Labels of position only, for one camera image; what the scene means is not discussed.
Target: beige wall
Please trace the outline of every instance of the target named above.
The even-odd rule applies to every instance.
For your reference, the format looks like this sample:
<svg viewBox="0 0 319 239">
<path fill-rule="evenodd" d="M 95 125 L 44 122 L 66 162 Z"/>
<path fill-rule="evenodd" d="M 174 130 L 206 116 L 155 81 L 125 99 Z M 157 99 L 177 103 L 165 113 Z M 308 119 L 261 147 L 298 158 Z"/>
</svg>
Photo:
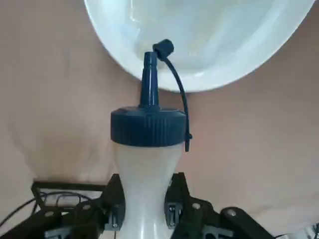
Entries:
<svg viewBox="0 0 319 239">
<path fill-rule="evenodd" d="M 317 2 L 260 69 L 189 95 L 194 140 L 177 170 L 192 195 L 242 207 L 274 233 L 319 221 L 318 24 Z M 2 0 L 0 32 L 3 218 L 34 177 L 106 182 L 109 114 L 138 101 L 139 82 L 106 53 L 80 0 Z M 161 99 L 180 106 L 176 94 Z"/>
</svg>

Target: dark blue cap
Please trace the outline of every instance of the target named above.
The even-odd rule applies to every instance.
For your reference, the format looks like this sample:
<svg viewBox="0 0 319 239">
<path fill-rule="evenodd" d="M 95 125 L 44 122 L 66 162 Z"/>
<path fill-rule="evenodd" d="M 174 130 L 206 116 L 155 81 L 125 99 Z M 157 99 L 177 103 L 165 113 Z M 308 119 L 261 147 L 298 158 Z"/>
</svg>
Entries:
<svg viewBox="0 0 319 239">
<path fill-rule="evenodd" d="M 138 107 L 111 113 L 111 140 L 138 147 L 164 147 L 185 141 L 186 116 L 159 106 L 157 55 L 146 52 Z"/>
</svg>

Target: white plastic bowl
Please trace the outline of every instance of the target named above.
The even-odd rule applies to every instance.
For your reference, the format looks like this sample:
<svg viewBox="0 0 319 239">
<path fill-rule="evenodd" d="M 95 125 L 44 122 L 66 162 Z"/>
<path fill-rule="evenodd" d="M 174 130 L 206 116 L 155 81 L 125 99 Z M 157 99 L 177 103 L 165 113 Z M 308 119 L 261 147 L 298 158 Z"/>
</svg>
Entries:
<svg viewBox="0 0 319 239">
<path fill-rule="evenodd" d="M 143 53 L 164 38 L 187 92 L 224 86 L 255 70 L 294 33 L 315 0 L 84 0 L 111 56 L 141 79 Z M 159 64 L 159 87 L 178 91 Z"/>
</svg>

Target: metal bolt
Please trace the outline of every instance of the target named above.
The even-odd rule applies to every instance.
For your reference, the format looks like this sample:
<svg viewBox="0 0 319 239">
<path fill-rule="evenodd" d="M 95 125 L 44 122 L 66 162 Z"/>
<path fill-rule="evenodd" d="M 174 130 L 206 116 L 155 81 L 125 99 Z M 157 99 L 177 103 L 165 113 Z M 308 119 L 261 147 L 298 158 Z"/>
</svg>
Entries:
<svg viewBox="0 0 319 239">
<path fill-rule="evenodd" d="M 46 212 L 44 214 L 45 217 L 51 217 L 54 214 L 54 212 L 50 211 L 50 212 Z"/>
<path fill-rule="evenodd" d="M 231 215 L 232 217 L 236 216 L 236 212 L 233 209 L 228 209 L 227 213 Z"/>
<path fill-rule="evenodd" d="M 86 205 L 83 206 L 83 210 L 88 210 L 90 208 L 91 208 L 91 206 L 89 204 L 86 204 Z"/>
<path fill-rule="evenodd" d="M 199 203 L 193 203 L 193 208 L 195 209 L 200 209 L 200 204 Z"/>
</svg>

